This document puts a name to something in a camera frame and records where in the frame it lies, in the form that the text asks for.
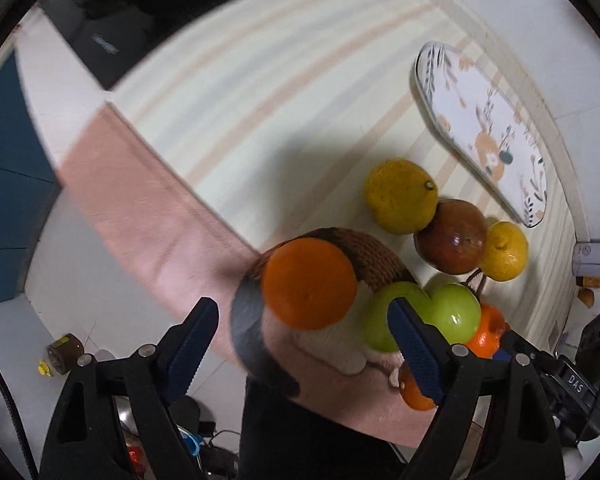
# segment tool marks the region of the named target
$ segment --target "orange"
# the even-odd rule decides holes
[[[500,348],[500,338],[507,331],[502,313],[489,303],[480,304],[480,325],[465,346],[478,357],[491,359]]]
[[[433,402],[432,399],[425,397],[420,392],[420,389],[416,384],[416,380],[411,375],[411,372],[407,368],[406,364],[402,364],[400,367],[398,385],[400,386],[400,394],[402,399],[411,409],[419,412],[426,412],[436,407],[436,403]]]
[[[318,330],[340,321],[356,297],[353,266],[335,245],[298,238],[277,248],[262,277],[265,304],[284,323]]]

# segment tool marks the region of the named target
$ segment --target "black cloth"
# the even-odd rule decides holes
[[[238,480],[397,480],[391,446],[247,379]]]

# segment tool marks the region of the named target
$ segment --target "floral cutting board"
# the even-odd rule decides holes
[[[416,82],[438,131],[527,227],[547,204],[538,138],[488,77],[453,47],[425,44]]]

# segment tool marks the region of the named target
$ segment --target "green apple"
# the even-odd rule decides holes
[[[480,325],[481,311],[470,290],[460,283],[447,283],[433,292],[431,303],[425,323],[437,327],[451,345],[471,340]]]
[[[376,292],[362,320],[363,340],[366,345],[378,352],[398,351],[398,345],[391,335],[386,320],[389,304],[395,298],[406,298],[422,320],[425,323],[429,322],[426,318],[432,311],[431,298],[418,285],[410,282],[396,282],[384,286]]]

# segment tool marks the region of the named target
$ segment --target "blue cabinet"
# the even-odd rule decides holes
[[[29,118],[12,54],[0,69],[0,302],[22,291],[58,191]]]

